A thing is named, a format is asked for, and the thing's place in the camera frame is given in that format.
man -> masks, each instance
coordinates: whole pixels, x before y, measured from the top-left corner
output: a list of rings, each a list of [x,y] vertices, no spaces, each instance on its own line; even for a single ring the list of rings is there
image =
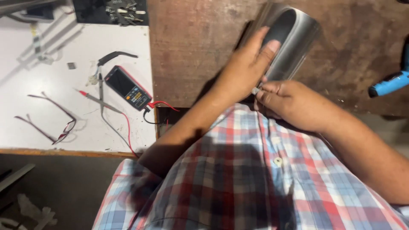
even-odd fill
[[[280,47],[259,51],[267,31],[138,162],[120,164],[94,229],[408,228],[409,161],[354,116],[295,81],[264,83],[255,111],[235,104]]]

shirt button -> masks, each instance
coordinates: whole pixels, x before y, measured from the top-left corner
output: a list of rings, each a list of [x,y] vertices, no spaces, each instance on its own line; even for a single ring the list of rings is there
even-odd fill
[[[274,164],[276,164],[278,167],[281,167],[281,165],[283,164],[283,159],[281,159],[280,157],[276,157],[274,159]]]

stainless steel cylinder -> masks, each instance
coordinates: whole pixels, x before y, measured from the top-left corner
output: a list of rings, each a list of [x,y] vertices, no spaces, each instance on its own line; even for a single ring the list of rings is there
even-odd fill
[[[303,63],[311,43],[319,35],[321,26],[296,8],[268,1],[244,33],[239,47],[263,26],[269,26],[270,30],[264,38],[262,48],[270,40],[281,42],[281,48],[266,72],[267,79],[291,79]]]

plaid shirt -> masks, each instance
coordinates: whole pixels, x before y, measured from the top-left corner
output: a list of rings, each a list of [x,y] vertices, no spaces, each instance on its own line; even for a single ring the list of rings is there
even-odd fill
[[[165,179],[132,160],[93,229],[407,229],[325,143],[237,104]]]

white tabletop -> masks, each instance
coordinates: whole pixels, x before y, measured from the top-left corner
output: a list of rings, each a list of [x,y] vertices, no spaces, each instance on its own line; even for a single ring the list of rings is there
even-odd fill
[[[55,60],[51,65],[38,63],[29,24],[0,18],[0,147],[130,152],[101,119],[99,104],[75,89],[99,98],[98,84],[85,86],[88,76],[95,73],[98,59],[113,51],[124,51],[139,58],[119,56],[109,61],[101,68],[103,77],[114,65],[121,65],[152,95],[149,27],[77,24],[75,14],[65,15],[61,9],[55,10],[54,17],[53,23],[38,26],[40,34],[46,32],[41,44]],[[67,63],[71,62],[75,63],[75,70],[68,69]],[[41,95],[42,91],[78,119],[69,136],[56,145],[51,145],[49,139],[29,124],[14,118],[29,114],[34,124],[58,137],[70,118],[47,100],[27,97],[27,94]],[[146,123],[143,112],[134,109],[106,84],[104,101],[129,117],[134,150],[146,149],[155,142],[155,125]],[[125,117],[106,108],[104,113],[127,140]],[[154,112],[146,118],[153,122]]]

